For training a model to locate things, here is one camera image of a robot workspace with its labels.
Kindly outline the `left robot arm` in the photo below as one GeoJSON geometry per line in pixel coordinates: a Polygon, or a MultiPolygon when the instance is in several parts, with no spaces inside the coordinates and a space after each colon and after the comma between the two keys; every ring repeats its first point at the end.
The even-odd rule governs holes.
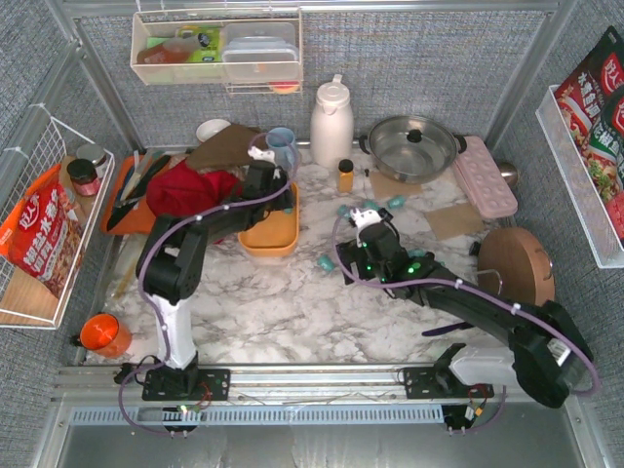
{"type": "Polygon", "coordinates": [[[162,367],[184,371],[196,359],[187,302],[201,281],[207,247],[251,229],[273,211],[292,208],[291,183],[281,167],[256,161],[221,204],[188,217],[157,217],[136,276],[139,294],[156,317],[162,367]]]}

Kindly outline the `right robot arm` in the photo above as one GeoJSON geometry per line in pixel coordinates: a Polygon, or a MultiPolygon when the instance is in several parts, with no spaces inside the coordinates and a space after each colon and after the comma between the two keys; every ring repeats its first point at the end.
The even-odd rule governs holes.
{"type": "Polygon", "coordinates": [[[433,253],[411,255],[383,221],[332,247],[346,283],[450,313],[507,345],[520,388],[547,408],[560,408],[573,393],[574,367],[597,371],[588,343],[558,302],[515,303],[485,292],[453,274],[433,253]]]}

